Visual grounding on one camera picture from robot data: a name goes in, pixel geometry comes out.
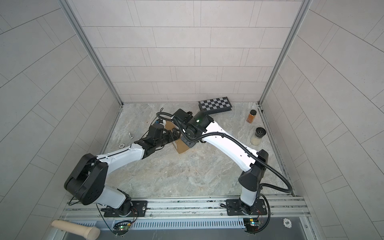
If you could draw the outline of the brown cardboard express box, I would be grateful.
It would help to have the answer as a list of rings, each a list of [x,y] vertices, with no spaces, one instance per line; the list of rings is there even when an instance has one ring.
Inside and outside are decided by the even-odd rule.
[[[178,130],[177,126],[173,124],[172,122],[166,121],[165,128],[167,130],[173,131],[174,129]],[[172,142],[173,146],[175,147],[176,151],[179,154],[182,154],[186,151],[188,151],[190,148],[181,140],[181,137],[179,139]]]

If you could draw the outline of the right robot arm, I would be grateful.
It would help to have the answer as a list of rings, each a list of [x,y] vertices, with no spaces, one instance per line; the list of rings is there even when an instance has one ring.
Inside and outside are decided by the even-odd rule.
[[[171,120],[181,130],[187,144],[193,146],[202,137],[203,142],[213,145],[239,166],[242,170],[239,177],[242,186],[240,201],[247,207],[253,206],[260,197],[260,184],[267,169],[254,159],[258,152],[229,135],[211,116],[203,112],[193,116],[179,109]]]

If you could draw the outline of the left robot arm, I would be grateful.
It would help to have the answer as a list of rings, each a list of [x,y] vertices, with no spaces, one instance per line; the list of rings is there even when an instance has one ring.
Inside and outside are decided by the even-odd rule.
[[[124,149],[104,155],[82,156],[65,181],[64,188],[85,206],[95,203],[118,209],[128,201],[129,196],[106,187],[107,176],[129,163],[147,158],[158,148],[179,138],[177,129],[167,130],[162,124],[153,124],[144,138]]]

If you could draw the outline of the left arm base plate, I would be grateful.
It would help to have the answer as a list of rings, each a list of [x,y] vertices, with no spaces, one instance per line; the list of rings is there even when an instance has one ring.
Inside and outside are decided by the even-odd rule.
[[[119,209],[110,206],[101,209],[104,217],[107,218],[125,218],[125,217],[144,217],[146,214],[148,201],[129,201],[123,203]]]

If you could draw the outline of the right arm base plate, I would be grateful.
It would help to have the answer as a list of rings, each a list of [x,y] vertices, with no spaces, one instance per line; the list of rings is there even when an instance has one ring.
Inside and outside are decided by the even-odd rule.
[[[225,206],[229,216],[266,216],[268,214],[267,204],[263,199],[256,199],[252,206],[248,206],[240,199],[227,199]]]

